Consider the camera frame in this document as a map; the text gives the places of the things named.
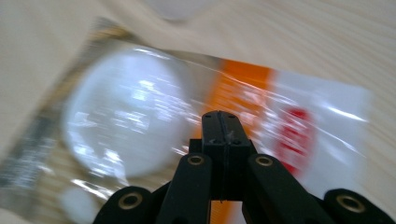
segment black plastic part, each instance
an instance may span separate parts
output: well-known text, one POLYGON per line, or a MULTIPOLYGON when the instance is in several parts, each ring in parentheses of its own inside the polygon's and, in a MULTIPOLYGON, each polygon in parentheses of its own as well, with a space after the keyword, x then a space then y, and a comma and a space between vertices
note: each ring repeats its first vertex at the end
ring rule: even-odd
POLYGON ((337 223, 394 224, 381 209, 366 198, 347 189, 333 189, 326 193, 323 204, 337 223))
POLYGON ((224 111, 202 116, 202 152, 213 161, 212 200, 241 201, 252 144, 239 119, 224 111))
POLYGON ((211 169, 211 159, 202 153, 182 157, 156 223, 208 223, 211 169))
POLYGON ((152 217, 149 210, 151 205, 151 194, 148 190, 138 187, 127 187, 118 190, 114 193, 102 209, 99 211, 93 224, 108 224, 108 223, 152 223, 152 217), (138 200, 134 195, 141 196, 141 202, 137 203, 134 208, 123 209, 120 206, 120 201, 124 204, 136 203, 134 201, 128 202, 128 198, 122 199, 123 196, 132 194, 131 200, 138 200))
POLYGON ((276 158, 256 154, 248 159, 246 191, 253 191, 270 223, 335 223, 276 158))

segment transparent plastic packaging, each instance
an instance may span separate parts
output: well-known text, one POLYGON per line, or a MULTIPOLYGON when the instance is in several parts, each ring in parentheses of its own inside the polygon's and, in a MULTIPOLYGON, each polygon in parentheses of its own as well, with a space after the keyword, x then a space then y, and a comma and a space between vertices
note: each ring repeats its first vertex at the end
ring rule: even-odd
MULTIPOLYGON (((278 157, 312 194, 359 192, 369 99, 368 91, 339 82, 154 49, 100 21, 38 115, 50 114, 59 132, 35 163, 34 215, 25 217, 91 223, 116 190, 157 189, 172 179, 189 139, 200 137, 201 115, 217 109, 238 116, 256 148, 278 157)), ((32 169, 9 167, 7 174, 32 169)), ((2 204, 24 216, 15 205, 2 204)))

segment wooden table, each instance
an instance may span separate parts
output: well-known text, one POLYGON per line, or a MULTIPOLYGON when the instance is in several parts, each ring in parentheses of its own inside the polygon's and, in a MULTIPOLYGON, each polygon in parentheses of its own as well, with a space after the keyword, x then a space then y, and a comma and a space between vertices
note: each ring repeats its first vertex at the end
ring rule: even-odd
POLYGON ((155 47, 180 49, 363 86, 374 94, 365 196, 396 218, 396 2, 219 0, 165 21, 137 0, 0 4, 0 158, 107 17, 155 47))

